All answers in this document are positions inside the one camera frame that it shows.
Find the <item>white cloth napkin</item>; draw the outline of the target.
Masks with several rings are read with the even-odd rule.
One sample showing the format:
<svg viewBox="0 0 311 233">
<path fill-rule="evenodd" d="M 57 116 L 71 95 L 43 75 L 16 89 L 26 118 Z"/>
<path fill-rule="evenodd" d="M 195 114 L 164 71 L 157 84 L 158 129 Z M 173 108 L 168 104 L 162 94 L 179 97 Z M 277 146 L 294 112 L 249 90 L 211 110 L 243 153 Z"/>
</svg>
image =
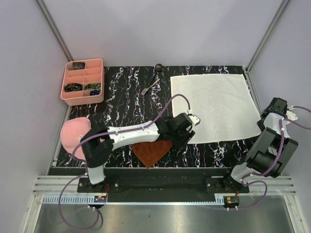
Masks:
<svg viewBox="0 0 311 233">
<path fill-rule="evenodd" d="M 200 118 L 191 144 L 236 141 L 258 136 L 259 112 L 243 75 L 204 74 L 171 77 L 173 116 L 188 109 Z"/>
</svg>

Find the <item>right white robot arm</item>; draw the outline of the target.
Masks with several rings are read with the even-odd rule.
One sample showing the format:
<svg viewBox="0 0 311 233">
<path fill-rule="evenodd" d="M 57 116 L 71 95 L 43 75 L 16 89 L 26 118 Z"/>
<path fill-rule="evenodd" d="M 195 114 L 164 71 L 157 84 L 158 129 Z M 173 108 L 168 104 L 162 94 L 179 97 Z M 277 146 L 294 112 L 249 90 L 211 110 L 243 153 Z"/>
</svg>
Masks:
<svg viewBox="0 0 311 233">
<path fill-rule="evenodd" d="M 257 126 L 261 134 L 248 152 L 244 163 L 227 171 L 220 186 L 225 192 L 236 192 L 249 176 L 278 177 L 298 148 L 298 142 L 287 133 L 285 119 L 288 104 L 273 98 L 260 114 Z"/>
</svg>

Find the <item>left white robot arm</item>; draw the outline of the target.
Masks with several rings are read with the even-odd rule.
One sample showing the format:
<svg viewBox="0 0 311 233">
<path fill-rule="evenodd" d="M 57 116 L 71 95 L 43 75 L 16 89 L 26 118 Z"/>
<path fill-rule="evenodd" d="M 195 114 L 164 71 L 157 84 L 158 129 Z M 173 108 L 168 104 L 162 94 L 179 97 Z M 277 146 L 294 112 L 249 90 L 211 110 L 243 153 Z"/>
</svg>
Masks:
<svg viewBox="0 0 311 233">
<path fill-rule="evenodd" d="M 104 189 L 104 163 L 112 151 L 127 145 L 156 141 L 169 141 L 174 146 L 183 147 L 194 137 L 193 129 L 198 124 L 198 116 L 180 113 L 175 117 L 159 117 L 140 125 L 91 129 L 78 146 L 86 159 L 88 187 L 94 192 Z"/>
</svg>

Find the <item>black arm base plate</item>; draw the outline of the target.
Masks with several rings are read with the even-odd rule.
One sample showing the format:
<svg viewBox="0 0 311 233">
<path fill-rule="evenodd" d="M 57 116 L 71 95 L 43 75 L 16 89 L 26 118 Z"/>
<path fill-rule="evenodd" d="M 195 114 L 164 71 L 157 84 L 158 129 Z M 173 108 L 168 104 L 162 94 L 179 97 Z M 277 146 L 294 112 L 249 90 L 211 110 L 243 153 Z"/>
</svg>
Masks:
<svg viewBox="0 0 311 233">
<path fill-rule="evenodd" d="M 108 202 L 215 202 L 215 194 L 229 194 L 221 186 L 225 168 L 105 168 L 105 180 L 91 184 L 80 178 L 79 193 L 108 192 Z"/>
</svg>

